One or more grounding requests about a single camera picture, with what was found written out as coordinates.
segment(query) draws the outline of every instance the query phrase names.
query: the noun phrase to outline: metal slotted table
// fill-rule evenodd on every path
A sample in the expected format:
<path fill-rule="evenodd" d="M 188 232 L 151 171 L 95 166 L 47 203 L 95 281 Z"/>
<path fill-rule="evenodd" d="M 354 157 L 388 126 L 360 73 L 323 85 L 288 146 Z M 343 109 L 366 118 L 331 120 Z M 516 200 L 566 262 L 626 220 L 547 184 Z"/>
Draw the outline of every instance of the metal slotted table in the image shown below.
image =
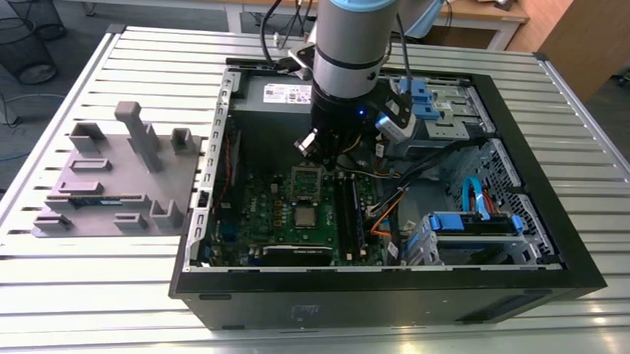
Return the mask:
<path fill-rule="evenodd" d="M 119 29 L 105 34 L 0 203 L 0 351 L 618 354 L 630 347 L 629 164 L 551 65 L 523 53 L 410 50 L 414 69 L 492 76 L 606 276 L 609 287 L 582 299 L 495 325 L 209 332 L 167 297 L 177 235 L 35 238 L 75 123 L 124 131 L 115 105 L 132 100 L 157 134 L 183 127 L 207 136 L 225 58 L 262 58 L 255 35 Z M 395 46 L 388 65 L 402 64 Z"/>

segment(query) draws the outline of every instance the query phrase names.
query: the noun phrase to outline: ram slot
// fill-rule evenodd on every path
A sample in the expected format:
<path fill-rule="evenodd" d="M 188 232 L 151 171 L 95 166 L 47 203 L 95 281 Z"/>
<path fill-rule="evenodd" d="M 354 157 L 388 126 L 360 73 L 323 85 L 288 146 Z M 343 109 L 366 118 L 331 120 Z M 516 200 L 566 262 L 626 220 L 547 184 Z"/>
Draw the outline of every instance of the ram slot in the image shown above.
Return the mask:
<path fill-rule="evenodd" d="M 335 211 L 339 258 L 358 260 L 366 236 L 354 175 L 339 174 L 335 178 Z"/>

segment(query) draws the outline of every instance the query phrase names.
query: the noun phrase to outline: wooden desk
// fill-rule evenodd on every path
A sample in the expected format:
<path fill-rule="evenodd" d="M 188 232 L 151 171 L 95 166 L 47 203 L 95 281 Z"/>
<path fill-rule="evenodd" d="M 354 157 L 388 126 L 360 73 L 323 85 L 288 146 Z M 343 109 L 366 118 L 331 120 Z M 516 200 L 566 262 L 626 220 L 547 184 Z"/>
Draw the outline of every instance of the wooden desk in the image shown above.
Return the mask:
<path fill-rule="evenodd" d="M 308 4 L 307 1 L 303 0 L 303 7 Z M 240 13 L 266 13 L 272 2 L 272 0 L 225 0 L 229 32 L 241 32 Z M 311 15 L 316 15 L 318 4 L 319 0 L 314 0 Z M 452 27 L 494 31 L 487 49 L 503 50 L 512 39 L 519 25 L 524 24 L 530 17 L 518 3 L 514 4 L 510 11 L 496 9 L 492 4 L 479 3 L 476 0 L 455 0 L 451 5 Z M 292 15 L 295 13 L 295 0 L 283 0 L 280 6 L 275 9 L 275 13 Z M 444 5 L 435 21 L 435 26 L 444 26 L 447 18 L 448 7 Z"/>
<path fill-rule="evenodd" d="M 316 6 L 320 0 L 314 0 L 311 15 L 316 15 Z M 487 49 L 503 50 L 512 39 L 514 32 L 522 23 L 528 21 L 527 14 L 520 6 L 514 4 L 508 12 L 496 9 L 490 3 L 479 3 L 476 0 L 452 1 L 452 27 L 472 28 L 494 31 Z M 274 0 L 92 0 L 93 3 L 147 5 L 159 7 L 181 7 L 188 9 L 223 10 L 227 14 L 228 32 L 241 33 L 241 13 L 266 13 Z M 275 13 L 292 15 L 295 13 L 295 0 L 283 0 Z M 436 26 L 444 26 L 448 17 L 448 8 L 443 6 L 440 15 L 435 21 Z"/>

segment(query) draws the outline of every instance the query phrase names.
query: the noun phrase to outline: blue cable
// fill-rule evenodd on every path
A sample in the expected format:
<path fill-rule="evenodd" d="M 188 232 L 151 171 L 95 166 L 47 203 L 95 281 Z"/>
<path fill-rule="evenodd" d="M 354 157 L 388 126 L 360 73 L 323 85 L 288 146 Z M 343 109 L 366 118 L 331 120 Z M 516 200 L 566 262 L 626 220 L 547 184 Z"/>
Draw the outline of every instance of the blue cable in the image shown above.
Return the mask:
<path fill-rule="evenodd" d="M 4 159 L 0 159 L 0 162 L 5 162 L 5 161 L 11 161 L 11 160 L 15 160 L 15 159 L 19 159 L 24 156 L 28 156 L 31 155 L 31 151 L 28 151 L 27 153 L 23 153 L 21 155 L 17 155 L 17 156 L 12 156 L 12 157 L 7 157 Z"/>
<path fill-rule="evenodd" d="M 463 180 L 462 186 L 462 209 L 464 212 L 470 212 L 471 210 L 471 202 L 468 197 L 468 191 L 471 190 L 471 185 L 474 189 L 474 200 L 475 206 L 479 214 L 482 214 L 482 220 L 490 220 L 490 213 L 486 210 L 486 201 L 483 200 L 483 189 L 482 189 L 482 182 L 479 178 L 467 176 Z"/>

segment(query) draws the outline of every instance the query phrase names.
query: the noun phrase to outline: wastebasket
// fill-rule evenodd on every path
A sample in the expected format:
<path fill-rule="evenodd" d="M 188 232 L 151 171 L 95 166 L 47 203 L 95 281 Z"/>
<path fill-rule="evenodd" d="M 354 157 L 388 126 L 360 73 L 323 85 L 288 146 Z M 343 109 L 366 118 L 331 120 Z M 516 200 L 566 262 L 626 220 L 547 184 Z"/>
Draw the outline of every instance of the wastebasket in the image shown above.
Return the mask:
<path fill-rule="evenodd" d="M 7 0 L 17 16 L 35 22 L 37 35 L 45 41 L 63 37 L 65 27 L 52 0 Z"/>
<path fill-rule="evenodd" d="M 0 18 L 0 65 L 28 85 L 43 83 L 57 74 L 36 25 L 25 18 Z"/>

